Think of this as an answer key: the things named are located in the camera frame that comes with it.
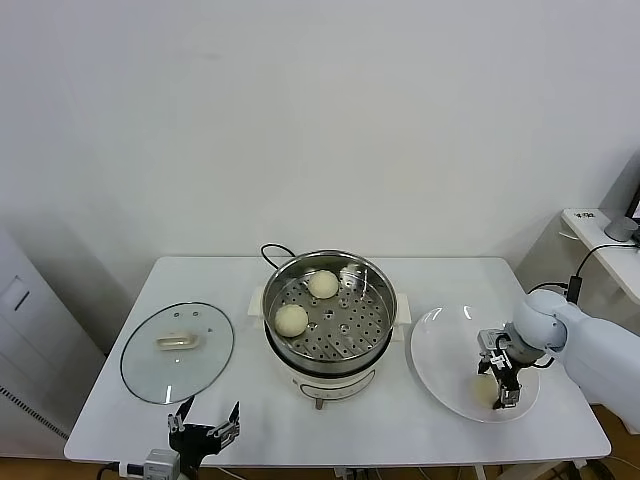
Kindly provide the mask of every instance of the table leg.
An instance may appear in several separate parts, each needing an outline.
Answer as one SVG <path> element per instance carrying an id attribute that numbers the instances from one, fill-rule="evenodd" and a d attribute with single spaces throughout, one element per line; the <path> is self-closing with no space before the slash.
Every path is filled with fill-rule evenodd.
<path id="1" fill-rule="evenodd" d="M 560 465 L 561 463 L 561 461 L 557 461 L 514 465 L 509 470 L 499 475 L 496 480 L 535 480 L 543 473 L 551 470 L 553 467 Z"/>
<path id="2" fill-rule="evenodd" d="M 487 476 L 484 473 L 484 467 L 482 465 L 474 465 L 473 468 L 476 471 L 476 478 L 478 480 L 487 480 Z"/>
<path id="3" fill-rule="evenodd" d="M 349 479 L 349 470 L 344 467 L 336 467 L 333 469 L 333 473 L 336 474 L 336 478 L 341 478 L 342 480 Z"/>

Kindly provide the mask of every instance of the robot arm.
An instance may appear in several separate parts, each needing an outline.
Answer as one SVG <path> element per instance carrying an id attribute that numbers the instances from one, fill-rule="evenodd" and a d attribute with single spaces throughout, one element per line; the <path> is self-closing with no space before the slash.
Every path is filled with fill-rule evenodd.
<path id="1" fill-rule="evenodd" d="M 481 331 L 478 342 L 479 371 L 488 365 L 500 386 L 496 408 L 517 404 L 518 371 L 548 354 L 564 365 L 590 400 L 640 427 L 640 337 L 586 315 L 562 295 L 548 290 L 531 293 L 516 309 L 513 322 L 504 330 Z"/>

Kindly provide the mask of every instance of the white wall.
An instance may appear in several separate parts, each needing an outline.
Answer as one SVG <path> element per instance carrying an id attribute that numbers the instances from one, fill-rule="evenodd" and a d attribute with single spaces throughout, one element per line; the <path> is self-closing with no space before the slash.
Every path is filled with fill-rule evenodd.
<path id="1" fill-rule="evenodd" d="M 103 348 L 165 254 L 281 241 L 515 266 L 638 146 L 639 15 L 7 0 L 0 221 Z"/>

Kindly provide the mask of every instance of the steamed bun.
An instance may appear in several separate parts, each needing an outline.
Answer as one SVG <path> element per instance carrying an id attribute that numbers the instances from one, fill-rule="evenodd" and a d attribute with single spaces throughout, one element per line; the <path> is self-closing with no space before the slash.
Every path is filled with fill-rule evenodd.
<path id="1" fill-rule="evenodd" d="M 338 278 L 327 270 L 319 270 L 309 279 L 309 293 L 316 298 L 331 298 L 338 292 Z"/>
<path id="2" fill-rule="evenodd" d="M 283 337 L 297 337 L 305 331 L 309 316 L 299 305 L 284 305 L 276 312 L 276 332 Z"/>

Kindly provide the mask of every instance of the black cable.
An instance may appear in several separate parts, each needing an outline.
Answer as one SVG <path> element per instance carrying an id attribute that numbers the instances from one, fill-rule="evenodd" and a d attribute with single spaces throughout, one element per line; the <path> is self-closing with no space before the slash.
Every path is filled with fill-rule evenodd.
<path id="1" fill-rule="evenodd" d="M 267 257 L 267 254 L 264 253 L 265 248 L 269 248 L 269 247 L 275 247 L 275 248 L 279 248 L 280 250 L 283 250 L 285 252 L 287 252 L 289 255 L 291 255 L 292 257 L 295 257 L 296 254 L 293 253 L 291 250 L 289 250 L 287 247 L 285 247 L 284 245 L 280 245 L 279 243 L 265 243 L 263 246 L 260 247 L 260 254 L 262 255 L 262 258 L 264 258 L 267 263 L 269 265 L 271 265 L 273 268 L 275 268 L 276 270 L 278 268 L 280 268 L 278 265 L 276 265 L 275 263 L 273 263 L 269 257 Z"/>
<path id="2" fill-rule="evenodd" d="M 534 363 L 533 366 L 535 368 L 549 368 L 551 365 L 553 365 L 555 358 L 550 359 L 547 363 L 545 363 L 544 365 L 538 365 L 537 363 Z"/>
<path id="3" fill-rule="evenodd" d="M 618 248 L 638 248 L 638 245 L 616 245 L 616 244 L 606 244 L 606 245 L 600 245 L 599 247 L 596 248 L 592 248 L 589 253 L 587 253 L 587 256 L 584 257 L 584 260 L 582 260 L 582 263 L 580 264 L 580 266 L 578 267 L 578 270 L 576 271 L 576 277 L 580 276 L 580 272 L 582 271 L 582 268 L 584 267 L 584 264 L 587 263 L 587 260 L 589 260 L 589 257 L 591 255 L 593 255 L 595 252 L 597 252 L 598 250 L 600 250 L 601 248 L 609 248 L 609 247 L 618 247 Z"/>
<path id="4" fill-rule="evenodd" d="M 569 284 L 565 283 L 565 282 L 544 282 L 544 283 L 541 283 L 539 285 L 536 285 L 531 290 L 529 290 L 527 293 L 531 293 L 531 292 L 533 292 L 535 290 L 538 290 L 539 288 L 548 287 L 548 286 L 561 287 L 561 288 L 564 288 L 565 290 L 567 288 L 569 288 Z"/>
<path id="5" fill-rule="evenodd" d="M 101 480 L 102 474 L 107 470 L 111 470 L 112 472 L 117 472 L 119 465 L 120 464 L 118 462 L 111 462 L 111 463 L 107 463 L 106 465 L 103 465 L 102 467 L 100 467 L 100 470 L 98 470 L 98 473 L 96 474 L 96 480 Z"/>

